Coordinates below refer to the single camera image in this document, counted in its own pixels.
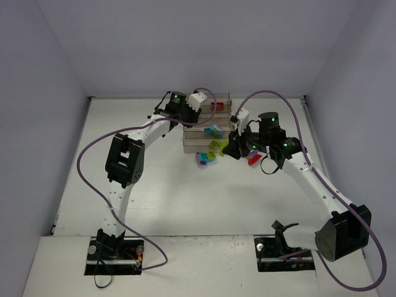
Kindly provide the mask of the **green wide lego brick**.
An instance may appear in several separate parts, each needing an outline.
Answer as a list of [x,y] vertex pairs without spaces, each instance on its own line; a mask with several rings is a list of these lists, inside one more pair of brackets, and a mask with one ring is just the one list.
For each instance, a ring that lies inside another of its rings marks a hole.
[[221,142],[219,145],[219,150],[222,150],[224,147],[226,147],[227,142]]

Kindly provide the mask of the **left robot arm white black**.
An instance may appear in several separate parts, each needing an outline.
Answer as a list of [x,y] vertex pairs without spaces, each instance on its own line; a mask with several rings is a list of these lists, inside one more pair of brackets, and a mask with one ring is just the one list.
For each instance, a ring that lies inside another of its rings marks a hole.
[[97,243],[103,256],[115,259],[123,249],[126,228],[118,221],[125,220],[132,188],[142,176],[145,149],[178,124],[169,119],[182,121],[185,126],[197,123],[202,111],[201,104],[206,99],[202,92],[189,96],[171,92],[169,102],[163,109],[155,108],[143,129],[134,129],[127,134],[119,132],[113,137],[105,163],[111,206],[97,232]]

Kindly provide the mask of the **red curved lego piece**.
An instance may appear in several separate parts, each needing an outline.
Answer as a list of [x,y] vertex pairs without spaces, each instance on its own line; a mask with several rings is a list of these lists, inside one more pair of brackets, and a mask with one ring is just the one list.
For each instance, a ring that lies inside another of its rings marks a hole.
[[249,165],[249,166],[254,165],[254,164],[255,164],[256,162],[258,162],[261,158],[262,158],[262,155],[260,155],[260,154],[257,154],[257,155],[255,155],[254,157],[251,157],[251,158],[248,160],[248,165]]

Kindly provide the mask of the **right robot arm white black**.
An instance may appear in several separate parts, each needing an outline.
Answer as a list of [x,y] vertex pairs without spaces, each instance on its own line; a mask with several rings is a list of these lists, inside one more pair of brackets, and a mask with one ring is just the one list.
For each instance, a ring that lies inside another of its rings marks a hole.
[[273,160],[277,170],[282,170],[305,193],[321,217],[319,226],[303,226],[299,223],[282,225],[274,221],[275,242],[282,256],[298,248],[315,250],[330,262],[334,262],[368,245],[369,233],[363,226],[371,223],[371,212],[365,205],[356,206],[351,200],[331,189],[331,183],[315,166],[305,146],[296,137],[288,137],[279,125],[278,113],[259,115],[258,132],[250,128],[251,120],[246,110],[232,115],[236,126],[228,135],[228,145],[222,150],[236,160],[251,151],[264,153]]

